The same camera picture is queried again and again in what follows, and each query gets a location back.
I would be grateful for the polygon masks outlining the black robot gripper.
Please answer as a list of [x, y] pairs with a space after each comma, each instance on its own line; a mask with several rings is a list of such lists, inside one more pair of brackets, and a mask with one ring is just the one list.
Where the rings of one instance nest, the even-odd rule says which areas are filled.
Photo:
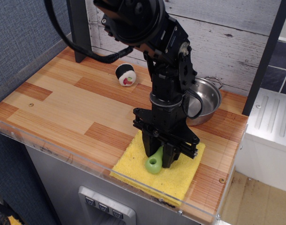
[[147, 157], [152, 156], [163, 146], [162, 167], [170, 168], [178, 160], [180, 153], [195, 158], [198, 154], [199, 138], [186, 124], [189, 98], [175, 107], [160, 107], [153, 104], [152, 109], [135, 108], [133, 125], [142, 131], [142, 141]]

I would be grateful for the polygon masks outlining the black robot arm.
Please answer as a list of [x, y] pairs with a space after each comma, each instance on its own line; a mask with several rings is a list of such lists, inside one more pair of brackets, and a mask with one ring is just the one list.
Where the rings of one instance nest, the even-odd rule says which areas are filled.
[[134, 109], [134, 126], [141, 130], [145, 153], [163, 148], [162, 167], [169, 168], [180, 154], [197, 155], [199, 138], [186, 119], [195, 84], [188, 34], [171, 17], [162, 0], [96, 0], [103, 25], [116, 40], [141, 51], [152, 81], [150, 110]]

